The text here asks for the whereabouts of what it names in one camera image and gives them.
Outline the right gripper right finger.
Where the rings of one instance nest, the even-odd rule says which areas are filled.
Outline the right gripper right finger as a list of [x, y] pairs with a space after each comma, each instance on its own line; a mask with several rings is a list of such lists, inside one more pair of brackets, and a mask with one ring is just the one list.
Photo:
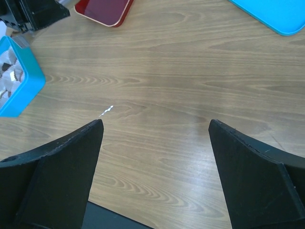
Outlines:
[[232, 228], [304, 228], [304, 158], [219, 120], [208, 131]]

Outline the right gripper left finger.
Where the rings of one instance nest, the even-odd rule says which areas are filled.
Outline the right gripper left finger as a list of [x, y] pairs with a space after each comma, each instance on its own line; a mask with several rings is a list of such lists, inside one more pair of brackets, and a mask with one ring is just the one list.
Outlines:
[[3, 229], [80, 229], [103, 138], [93, 120], [0, 163]]

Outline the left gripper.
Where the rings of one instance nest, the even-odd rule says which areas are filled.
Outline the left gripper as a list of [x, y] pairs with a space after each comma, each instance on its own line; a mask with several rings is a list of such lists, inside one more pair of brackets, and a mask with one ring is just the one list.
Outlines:
[[0, 20], [17, 31], [39, 31], [70, 16], [56, 0], [2, 0]]

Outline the blue tin lid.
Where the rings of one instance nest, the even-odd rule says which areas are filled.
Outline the blue tin lid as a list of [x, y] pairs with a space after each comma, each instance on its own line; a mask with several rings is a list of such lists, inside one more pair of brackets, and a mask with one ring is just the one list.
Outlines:
[[304, 0], [232, 0], [230, 2], [279, 35], [292, 36], [305, 27]]

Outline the metal tongs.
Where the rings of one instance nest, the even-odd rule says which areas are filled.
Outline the metal tongs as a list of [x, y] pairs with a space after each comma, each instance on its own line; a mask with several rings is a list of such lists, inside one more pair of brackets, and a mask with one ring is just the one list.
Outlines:
[[17, 33], [13, 32], [10, 37], [21, 47], [27, 48], [33, 43], [36, 35], [33, 32]]

